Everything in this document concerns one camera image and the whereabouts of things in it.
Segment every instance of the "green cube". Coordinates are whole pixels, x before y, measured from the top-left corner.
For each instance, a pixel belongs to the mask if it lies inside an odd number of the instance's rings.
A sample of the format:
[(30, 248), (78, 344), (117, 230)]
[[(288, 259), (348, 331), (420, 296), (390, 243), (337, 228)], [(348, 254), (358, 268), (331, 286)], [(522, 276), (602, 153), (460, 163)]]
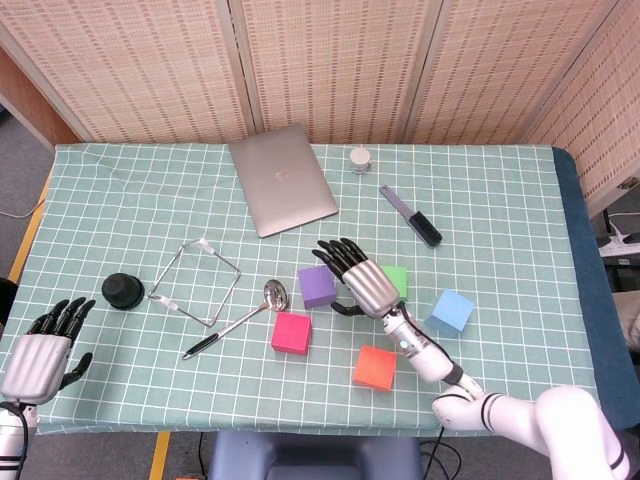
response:
[(407, 269), (404, 267), (382, 267), (393, 286), (400, 293), (400, 300), (407, 301)]

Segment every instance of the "silver laptop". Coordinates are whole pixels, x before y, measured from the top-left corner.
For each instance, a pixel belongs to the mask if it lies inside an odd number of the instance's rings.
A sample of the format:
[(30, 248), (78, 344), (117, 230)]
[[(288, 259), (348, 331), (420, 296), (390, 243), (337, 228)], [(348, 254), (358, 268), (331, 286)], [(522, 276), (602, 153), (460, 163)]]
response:
[(338, 212), (301, 125), (232, 143), (229, 150), (259, 237)]

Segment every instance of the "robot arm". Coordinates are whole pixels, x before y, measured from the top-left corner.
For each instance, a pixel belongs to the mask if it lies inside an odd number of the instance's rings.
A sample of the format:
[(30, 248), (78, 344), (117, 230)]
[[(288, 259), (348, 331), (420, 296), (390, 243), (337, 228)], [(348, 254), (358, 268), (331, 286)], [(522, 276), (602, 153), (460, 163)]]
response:
[(20, 337), (0, 383), (4, 397), (0, 412), (0, 480), (20, 478), (29, 440), (38, 423), (37, 406), (79, 380), (91, 364), (85, 353), (80, 363), (64, 373), (69, 353), (95, 301), (81, 297), (58, 302)]
[(595, 400), (584, 390), (556, 387), (535, 403), (485, 393), (446, 351), (418, 328), (382, 269), (349, 239), (319, 241), (313, 250), (345, 284), (357, 305), (333, 303), (343, 315), (380, 319), (385, 333), (427, 382), (450, 387), (433, 402), (443, 426), (489, 430), (530, 447), (551, 460), (555, 480), (627, 477), (629, 459)]

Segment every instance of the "gray floor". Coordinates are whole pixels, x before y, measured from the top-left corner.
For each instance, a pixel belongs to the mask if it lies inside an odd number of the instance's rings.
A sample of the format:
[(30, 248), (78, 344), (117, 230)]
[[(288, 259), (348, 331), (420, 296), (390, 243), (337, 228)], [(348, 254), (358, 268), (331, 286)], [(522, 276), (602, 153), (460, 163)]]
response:
[[(36, 203), (47, 178), (53, 153), (42, 147), (22, 126), (6, 114), (0, 114), (0, 210), (24, 213)], [(612, 210), (640, 210), (640, 187), (625, 197)], [(0, 217), (0, 276), (6, 276), (24, 235), (28, 220)], [(640, 217), (618, 219), (623, 233), (640, 231)], [(594, 230), (604, 227), (594, 223)], [(198, 473), (197, 433), (171, 435), (165, 479), (187, 473)], [(205, 435), (203, 447), (208, 467), (214, 434)], [(549, 479), (548, 460), (541, 455), (501, 438), (455, 438), (448, 440), (460, 451), (463, 468), (460, 480)], [(629, 452), (633, 452), (632, 471), (640, 468), (638, 441), (623, 434)], [(155, 447), (155, 434), (112, 433), (56, 435), (36, 437), (24, 469), (24, 480), (66, 479), (92, 480), (104, 478), (148, 478)], [(452, 474), (456, 460), (446, 450), (438, 457)], [(430, 478), (445, 477), (437, 466)]]

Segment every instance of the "blue table edge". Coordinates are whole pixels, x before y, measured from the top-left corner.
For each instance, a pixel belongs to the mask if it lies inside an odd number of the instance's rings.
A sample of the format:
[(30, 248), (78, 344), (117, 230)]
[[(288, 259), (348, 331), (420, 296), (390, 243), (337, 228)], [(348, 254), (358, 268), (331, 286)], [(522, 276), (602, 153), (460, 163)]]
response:
[(593, 373), (602, 410), (614, 429), (640, 423), (640, 382), (622, 335), (573, 157), (552, 147), (573, 254)]

